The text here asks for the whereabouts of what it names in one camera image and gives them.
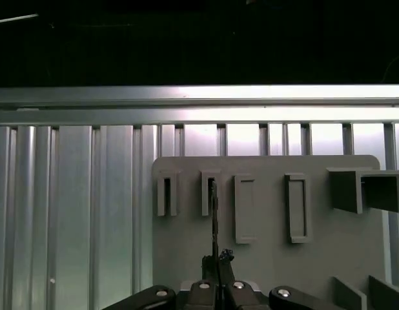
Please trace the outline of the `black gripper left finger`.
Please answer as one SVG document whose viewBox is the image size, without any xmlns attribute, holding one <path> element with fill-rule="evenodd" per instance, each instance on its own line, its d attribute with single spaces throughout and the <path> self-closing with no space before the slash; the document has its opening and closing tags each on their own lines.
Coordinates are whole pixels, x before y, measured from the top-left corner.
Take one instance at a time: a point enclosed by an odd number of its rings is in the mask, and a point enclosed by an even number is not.
<svg viewBox="0 0 399 310">
<path fill-rule="evenodd" d="M 187 290 L 175 290 L 154 285 L 107 306 L 112 309 L 216 309 L 218 303 L 218 257 L 202 258 L 203 278 Z"/>
</svg>

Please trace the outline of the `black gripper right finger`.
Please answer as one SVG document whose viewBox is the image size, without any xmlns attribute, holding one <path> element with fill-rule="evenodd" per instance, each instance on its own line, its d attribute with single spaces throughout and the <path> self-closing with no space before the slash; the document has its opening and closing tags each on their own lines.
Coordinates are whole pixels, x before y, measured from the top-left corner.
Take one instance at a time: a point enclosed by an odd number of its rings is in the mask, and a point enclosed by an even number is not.
<svg viewBox="0 0 399 310">
<path fill-rule="evenodd" d="M 220 254 L 220 282 L 226 309 L 339 309 L 331 302 L 319 299 L 293 287 L 281 285 L 271 289 L 268 295 L 254 290 L 250 283 L 235 279 L 231 262 L 233 251 Z"/>
</svg>

